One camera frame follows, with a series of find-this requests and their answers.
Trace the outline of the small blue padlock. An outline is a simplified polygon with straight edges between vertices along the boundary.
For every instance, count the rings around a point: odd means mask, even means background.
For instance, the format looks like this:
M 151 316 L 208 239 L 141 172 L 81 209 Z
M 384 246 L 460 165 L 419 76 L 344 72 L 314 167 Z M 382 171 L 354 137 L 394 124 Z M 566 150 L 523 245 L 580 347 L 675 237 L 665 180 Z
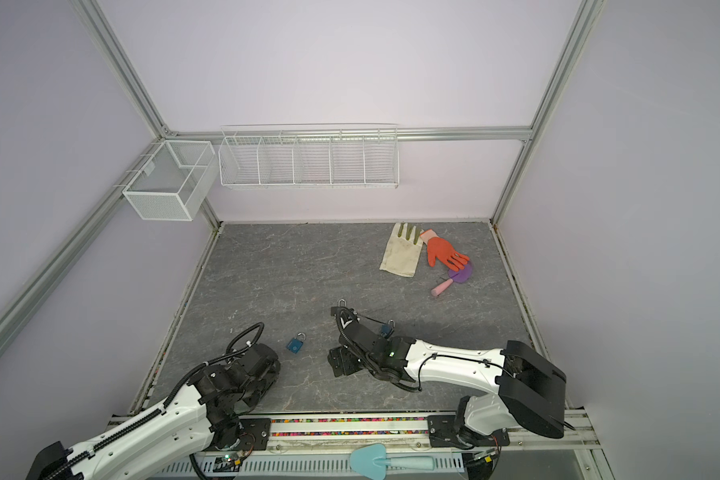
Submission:
M 384 323 L 381 326 L 380 334 L 384 338 L 389 338 L 394 334 L 395 331 L 395 322 L 393 320 L 389 320 L 387 323 Z

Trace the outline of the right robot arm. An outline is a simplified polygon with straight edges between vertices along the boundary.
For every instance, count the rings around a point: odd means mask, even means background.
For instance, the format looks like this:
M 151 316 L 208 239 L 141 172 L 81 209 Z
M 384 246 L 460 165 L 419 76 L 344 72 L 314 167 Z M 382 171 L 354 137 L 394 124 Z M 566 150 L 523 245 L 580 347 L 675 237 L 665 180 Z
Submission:
M 431 427 L 435 445 L 502 447 L 510 428 L 561 439 L 569 427 L 565 373 L 524 342 L 510 340 L 489 350 L 443 347 L 393 332 L 376 333 L 344 303 L 331 307 L 330 314 L 339 332 L 339 344 L 328 354 L 335 376 L 365 370 L 406 392 L 420 392 L 426 382 L 474 392 L 460 399 L 450 426 Z

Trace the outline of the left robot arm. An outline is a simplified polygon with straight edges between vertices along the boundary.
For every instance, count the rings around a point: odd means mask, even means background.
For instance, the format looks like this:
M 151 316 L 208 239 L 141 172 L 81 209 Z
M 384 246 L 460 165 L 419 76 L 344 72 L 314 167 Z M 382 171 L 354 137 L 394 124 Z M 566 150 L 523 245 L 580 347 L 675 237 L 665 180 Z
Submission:
M 167 397 L 120 425 L 65 447 L 57 441 L 35 457 L 29 479 L 147 479 L 208 447 L 227 448 L 280 372 L 277 353 L 261 344 L 257 322 L 225 354 L 190 369 Z

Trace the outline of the teal garden trowel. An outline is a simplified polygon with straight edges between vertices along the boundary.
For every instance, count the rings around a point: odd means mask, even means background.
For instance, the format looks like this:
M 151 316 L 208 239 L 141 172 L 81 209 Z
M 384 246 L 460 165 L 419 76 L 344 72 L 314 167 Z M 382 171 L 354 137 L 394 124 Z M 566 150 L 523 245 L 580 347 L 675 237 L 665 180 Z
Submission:
M 436 468 L 435 460 L 430 456 L 389 457 L 383 444 L 372 444 L 353 451 L 349 465 L 355 473 L 372 480 L 384 480 L 390 468 L 421 471 L 434 471 Z

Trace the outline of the beige fabric glove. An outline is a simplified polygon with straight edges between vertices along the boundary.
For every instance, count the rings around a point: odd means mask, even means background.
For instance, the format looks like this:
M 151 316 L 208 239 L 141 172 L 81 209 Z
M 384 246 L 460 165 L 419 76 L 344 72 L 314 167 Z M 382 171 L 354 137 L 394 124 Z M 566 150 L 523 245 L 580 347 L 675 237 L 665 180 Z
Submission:
M 400 277 L 415 275 L 424 242 L 423 230 L 411 223 L 396 223 L 385 247 L 379 269 Z

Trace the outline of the purple pink brush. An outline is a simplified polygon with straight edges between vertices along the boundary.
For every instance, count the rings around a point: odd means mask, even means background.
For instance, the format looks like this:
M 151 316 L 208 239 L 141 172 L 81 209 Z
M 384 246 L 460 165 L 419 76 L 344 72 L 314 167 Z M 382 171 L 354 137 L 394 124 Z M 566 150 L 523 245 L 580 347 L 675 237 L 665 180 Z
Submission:
M 433 297 L 438 297 L 444 293 L 453 284 L 463 284 L 467 282 L 473 272 L 473 266 L 471 262 L 468 262 L 462 270 L 450 271 L 447 280 L 442 281 L 436 287 L 434 287 L 430 294 Z

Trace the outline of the red rubber glove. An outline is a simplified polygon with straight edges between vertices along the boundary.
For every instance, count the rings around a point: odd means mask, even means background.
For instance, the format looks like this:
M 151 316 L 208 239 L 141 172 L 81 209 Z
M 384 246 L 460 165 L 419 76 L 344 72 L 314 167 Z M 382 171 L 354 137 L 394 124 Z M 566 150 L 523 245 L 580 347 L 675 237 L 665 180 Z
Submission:
M 470 258 L 459 253 L 446 239 L 429 229 L 420 234 L 419 238 L 426 245 L 427 264 L 434 267 L 437 262 L 445 265 L 450 271 L 462 271 L 470 262 Z

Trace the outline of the white mesh box basket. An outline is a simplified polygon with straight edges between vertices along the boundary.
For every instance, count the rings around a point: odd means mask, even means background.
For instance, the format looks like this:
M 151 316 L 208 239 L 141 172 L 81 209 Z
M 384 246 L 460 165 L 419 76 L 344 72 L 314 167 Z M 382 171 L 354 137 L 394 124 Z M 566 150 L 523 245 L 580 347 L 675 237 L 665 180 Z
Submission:
M 165 140 L 156 147 L 124 196 L 147 221 L 192 221 L 219 175 L 209 141 Z

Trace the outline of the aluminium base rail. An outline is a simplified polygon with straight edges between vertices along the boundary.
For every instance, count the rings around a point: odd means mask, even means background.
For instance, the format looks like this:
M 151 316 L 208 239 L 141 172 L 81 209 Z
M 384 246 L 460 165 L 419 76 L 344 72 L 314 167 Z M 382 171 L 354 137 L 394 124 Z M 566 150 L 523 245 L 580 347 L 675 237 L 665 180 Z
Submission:
M 168 434 L 148 451 L 171 461 L 203 452 L 349 453 L 371 444 L 383 444 L 391 453 L 602 448 L 584 411 L 568 410 L 565 415 L 569 425 L 564 428 L 564 436 L 550 439 L 517 426 L 486 436 L 459 433 L 452 412 L 252 414 L 240 420 L 240 439 L 231 447 L 211 447 L 209 441 L 202 438 L 201 427 L 195 424 Z

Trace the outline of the aluminium frame profile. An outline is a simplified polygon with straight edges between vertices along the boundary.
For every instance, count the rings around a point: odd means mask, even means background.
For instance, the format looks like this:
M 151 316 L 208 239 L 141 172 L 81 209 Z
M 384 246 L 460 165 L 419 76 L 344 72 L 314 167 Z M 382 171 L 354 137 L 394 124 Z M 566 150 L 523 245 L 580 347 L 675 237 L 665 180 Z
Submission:
M 23 284 L 16 296 L 0 313 L 0 358 L 28 322 L 45 303 L 49 296 L 66 277 L 69 270 L 79 261 L 90 245 L 106 228 L 114 215 L 125 204 L 127 184 L 134 180 L 139 169 L 146 165 L 148 157 L 160 147 L 179 141 L 225 142 L 231 138 L 229 128 L 221 133 L 172 132 L 160 119 L 154 102 L 149 98 L 122 45 L 96 1 L 74 1 L 71 7 L 81 21 L 90 38 L 112 67 L 115 76 L 136 110 L 146 120 L 155 138 L 123 174 L 118 184 L 96 205 L 88 216 L 50 255 L 45 263 Z M 400 128 L 391 125 L 372 127 L 362 124 L 356 128 L 340 125 L 325 129 L 274 130 L 265 127 L 261 135 L 276 140 L 294 139 L 299 143 L 327 140 L 332 144 L 341 141 L 359 141 L 377 137 L 392 136 L 397 141 L 468 141 L 468 140 L 518 140 L 524 143 L 520 156 L 513 167 L 507 185 L 500 195 L 495 218 L 506 209 L 512 191 L 519 181 L 519 172 L 530 154 L 530 143 L 541 135 L 545 122 L 551 115 L 555 102 L 565 86 L 574 64 L 602 10 L 600 1 L 583 1 L 577 10 L 573 25 L 564 43 L 561 57 L 557 62 L 538 111 L 528 126 L 479 126 L 442 128 Z

